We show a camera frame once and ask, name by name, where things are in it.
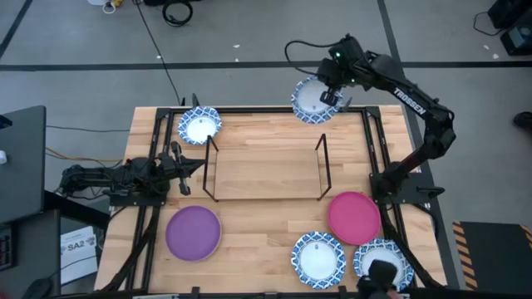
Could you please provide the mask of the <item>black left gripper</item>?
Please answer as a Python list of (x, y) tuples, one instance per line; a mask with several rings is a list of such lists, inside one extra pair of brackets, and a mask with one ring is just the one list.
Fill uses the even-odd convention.
[(187, 179), (189, 179), (197, 169), (204, 165), (205, 160), (186, 158), (177, 141), (171, 141), (170, 148), (175, 159), (166, 153), (158, 154), (160, 163), (156, 167), (157, 176), (159, 179), (165, 180), (178, 179), (180, 181), (180, 192), (183, 195), (188, 196), (191, 194), (191, 191)]

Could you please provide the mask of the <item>small black equipment box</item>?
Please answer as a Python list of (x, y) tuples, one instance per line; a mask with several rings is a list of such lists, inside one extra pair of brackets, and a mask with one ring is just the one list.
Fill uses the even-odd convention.
[(515, 25), (504, 32), (500, 40), (509, 56), (532, 55), (532, 26)]

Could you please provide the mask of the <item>blue patterned paper plate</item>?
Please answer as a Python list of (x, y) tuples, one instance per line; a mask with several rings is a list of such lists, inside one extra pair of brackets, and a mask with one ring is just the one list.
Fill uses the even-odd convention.
[(393, 285), (398, 291), (411, 285), (415, 276), (414, 270), (393, 240), (374, 238), (369, 243), (359, 246), (352, 262), (354, 272), (359, 277), (368, 275), (374, 260), (389, 262), (396, 267), (397, 274), (393, 279)]
[(299, 281), (314, 290), (339, 285), (347, 267), (342, 244), (332, 234), (319, 231), (299, 238), (290, 262)]
[(336, 91), (336, 105), (327, 105), (321, 102), (320, 97), (327, 90), (328, 87), (316, 76), (308, 76), (300, 81), (291, 95), (291, 106), (296, 117), (311, 125), (331, 120), (340, 111), (344, 99), (342, 91)]
[(209, 106), (196, 106), (187, 110), (179, 119), (178, 135), (190, 145), (204, 145), (208, 137), (214, 138), (221, 130), (219, 112)]

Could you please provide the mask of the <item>black hazard-striped floor mat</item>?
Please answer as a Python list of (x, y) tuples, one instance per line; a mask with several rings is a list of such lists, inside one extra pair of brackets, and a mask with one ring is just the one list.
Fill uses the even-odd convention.
[(532, 229), (454, 222), (452, 231), (468, 290), (532, 296)]

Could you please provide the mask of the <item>person's foot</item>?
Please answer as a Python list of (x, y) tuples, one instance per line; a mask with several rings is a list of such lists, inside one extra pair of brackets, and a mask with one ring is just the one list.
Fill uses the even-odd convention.
[(516, 114), (513, 118), (513, 124), (523, 130), (532, 131), (532, 112), (523, 111)]

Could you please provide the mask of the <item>white SA2 paper sign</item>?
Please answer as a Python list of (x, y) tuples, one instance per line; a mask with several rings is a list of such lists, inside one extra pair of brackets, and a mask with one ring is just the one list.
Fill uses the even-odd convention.
[(61, 285), (97, 272), (96, 235), (84, 227), (61, 235)]

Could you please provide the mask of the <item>black rounded floor object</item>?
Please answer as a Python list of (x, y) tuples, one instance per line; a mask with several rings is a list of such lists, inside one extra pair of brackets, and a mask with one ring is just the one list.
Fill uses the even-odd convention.
[(52, 290), (50, 278), (39, 278), (33, 281), (22, 295), (22, 299), (45, 299)]

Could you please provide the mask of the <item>pink plastic plate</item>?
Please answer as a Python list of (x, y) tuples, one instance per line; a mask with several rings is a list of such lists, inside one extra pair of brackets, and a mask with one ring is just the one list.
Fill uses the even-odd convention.
[(365, 194), (354, 191), (337, 194), (328, 205), (328, 226), (344, 243), (363, 245), (380, 231), (378, 207)]

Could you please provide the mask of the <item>purple plastic plate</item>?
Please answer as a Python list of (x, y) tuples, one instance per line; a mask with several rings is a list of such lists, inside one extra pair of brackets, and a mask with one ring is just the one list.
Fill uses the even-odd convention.
[(219, 246), (221, 235), (219, 217), (209, 208), (193, 205), (171, 217), (165, 230), (165, 242), (169, 250), (182, 243)]

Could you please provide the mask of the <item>black button control panel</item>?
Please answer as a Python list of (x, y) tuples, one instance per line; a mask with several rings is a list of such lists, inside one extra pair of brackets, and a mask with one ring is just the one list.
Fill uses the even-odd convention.
[(17, 264), (16, 229), (11, 224), (0, 225), (0, 272)]

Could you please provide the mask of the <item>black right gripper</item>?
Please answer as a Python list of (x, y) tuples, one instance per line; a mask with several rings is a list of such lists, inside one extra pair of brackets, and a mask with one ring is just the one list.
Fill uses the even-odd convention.
[(338, 103), (337, 89), (355, 86), (361, 75), (358, 67), (367, 65), (367, 58), (358, 40), (346, 35), (328, 48), (329, 58), (323, 58), (318, 67), (318, 79), (328, 86), (319, 100), (326, 105)]

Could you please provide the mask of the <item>dark grey desk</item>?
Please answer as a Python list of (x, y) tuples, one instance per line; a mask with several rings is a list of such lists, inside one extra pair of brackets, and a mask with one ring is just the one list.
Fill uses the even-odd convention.
[(40, 213), (44, 205), (47, 110), (37, 105), (6, 114), (12, 126), (0, 129), (0, 223)]

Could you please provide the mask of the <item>large black equipment case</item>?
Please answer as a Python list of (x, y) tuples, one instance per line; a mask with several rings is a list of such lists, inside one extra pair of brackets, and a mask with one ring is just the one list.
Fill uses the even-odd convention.
[(532, 7), (532, 0), (496, 0), (487, 14), (496, 29), (507, 28)]

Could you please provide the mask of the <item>black cabinet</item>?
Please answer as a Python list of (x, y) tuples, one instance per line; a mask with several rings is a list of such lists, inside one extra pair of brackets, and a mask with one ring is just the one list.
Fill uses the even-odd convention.
[(17, 240), (17, 264), (0, 272), (0, 297), (22, 299), (30, 284), (39, 278), (50, 278), (49, 296), (61, 293), (62, 218), (70, 218), (105, 230), (110, 214), (46, 191), (44, 212), (14, 224)]

